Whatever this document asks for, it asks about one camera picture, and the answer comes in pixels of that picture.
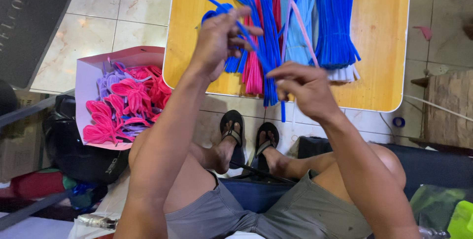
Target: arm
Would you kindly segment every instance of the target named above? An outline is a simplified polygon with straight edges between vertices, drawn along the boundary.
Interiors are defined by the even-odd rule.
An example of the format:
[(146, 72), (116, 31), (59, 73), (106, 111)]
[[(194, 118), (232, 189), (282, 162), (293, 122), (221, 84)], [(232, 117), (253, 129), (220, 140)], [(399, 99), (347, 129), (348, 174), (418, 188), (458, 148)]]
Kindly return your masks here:
[[(116, 238), (168, 237), (164, 202), (186, 159), (205, 90), (222, 73), (227, 56), (240, 55), (228, 46), (249, 46), (237, 37), (235, 23), (249, 12), (249, 8), (240, 8), (204, 23), (189, 67), (139, 146)], [(261, 29), (249, 30), (262, 33)]]
[(280, 99), (292, 93), (300, 110), (322, 125), (347, 192), (376, 238), (420, 238), (402, 188), (338, 107), (324, 69), (286, 62), (268, 77), (278, 79)]

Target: hand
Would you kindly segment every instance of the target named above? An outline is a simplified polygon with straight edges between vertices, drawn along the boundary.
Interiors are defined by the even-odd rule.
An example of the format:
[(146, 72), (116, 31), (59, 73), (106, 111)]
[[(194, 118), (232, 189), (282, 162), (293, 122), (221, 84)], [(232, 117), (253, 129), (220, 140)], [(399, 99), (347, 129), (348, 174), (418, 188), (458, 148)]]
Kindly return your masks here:
[(280, 100), (287, 100), (288, 93), (293, 94), (302, 113), (320, 124), (330, 123), (340, 114), (343, 115), (330, 91), (327, 73), (323, 68), (287, 61), (266, 77), (276, 79)]
[[(241, 57), (234, 46), (251, 51), (248, 42), (238, 37), (241, 33), (236, 21), (250, 14), (249, 7), (231, 9), (227, 14), (209, 18), (202, 25), (197, 38), (197, 45), (189, 67), (195, 68), (210, 81), (215, 81), (223, 72), (225, 60), (229, 56)], [(246, 27), (251, 35), (259, 36), (263, 30), (258, 27)]]

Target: foot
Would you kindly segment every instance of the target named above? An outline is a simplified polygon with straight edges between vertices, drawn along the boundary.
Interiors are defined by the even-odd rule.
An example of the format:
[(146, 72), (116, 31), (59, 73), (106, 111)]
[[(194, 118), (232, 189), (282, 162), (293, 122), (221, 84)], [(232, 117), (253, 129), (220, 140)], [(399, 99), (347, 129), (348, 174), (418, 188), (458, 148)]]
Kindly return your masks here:
[[(225, 124), (225, 128), (223, 129), (223, 133), (228, 132), (230, 128), (232, 127), (233, 121), (229, 121), (228, 123)], [(237, 132), (238, 134), (240, 133), (240, 124), (238, 122), (235, 122), (235, 125), (233, 127), (233, 130)], [(230, 167), (230, 160), (233, 155), (233, 149), (237, 145), (237, 140), (233, 138), (232, 136), (227, 136), (216, 146), (216, 154), (217, 154), (217, 162), (215, 166), (215, 172), (218, 174), (225, 174), (228, 172), (228, 168)]]
[[(274, 135), (271, 133), (271, 131), (268, 131), (268, 137), (271, 140), (271, 143), (277, 147), (277, 144), (274, 142)], [(260, 146), (266, 141), (266, 132), (261, 131)], [(285, 177), (285, 168), (287, 166), (287, 163), (289, 163), (290, 158), (284, 156), (274, 147), (267, 147), (262, 154), (264, 155), (264, 157), (266, 158), (266, 162), (268, 163), (269, 173), (274, 176)]]

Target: gray shorts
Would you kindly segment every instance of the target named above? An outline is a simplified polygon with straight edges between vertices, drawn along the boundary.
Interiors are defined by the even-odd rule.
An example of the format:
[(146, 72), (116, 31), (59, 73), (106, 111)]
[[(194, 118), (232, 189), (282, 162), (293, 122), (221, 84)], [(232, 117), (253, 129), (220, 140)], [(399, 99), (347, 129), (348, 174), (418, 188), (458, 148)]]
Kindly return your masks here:
[(225, 238), (235, 231), (265, 238), (365, 238), (371, 228), (356, 206), (335, 197), (307, 174), (266, 213), (243, 210), (228, 189), (217, 187), (185, 208), (166, 214), (169, 238)]

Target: sandal strap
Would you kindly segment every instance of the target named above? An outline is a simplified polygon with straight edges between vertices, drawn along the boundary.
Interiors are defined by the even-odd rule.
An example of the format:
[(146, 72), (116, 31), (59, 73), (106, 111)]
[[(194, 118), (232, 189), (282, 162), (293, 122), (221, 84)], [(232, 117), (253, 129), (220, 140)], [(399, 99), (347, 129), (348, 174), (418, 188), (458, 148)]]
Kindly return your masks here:
[(258, 148), (257, 152), (256, 152), (256, 157), (258, 157), (265, 149), (267, 149), (268, 147), (273, 147), (273, 148), (276, 148), (270, 140), (266, 141), (265, 143), (261, 144), (261, 146)]
[(222, 140), (228, 136), (232, 136), (236, 140), (236, 144), (241, 146), (241, 137), (240, 135), (233, 129), (228, 130), (222, 135)]

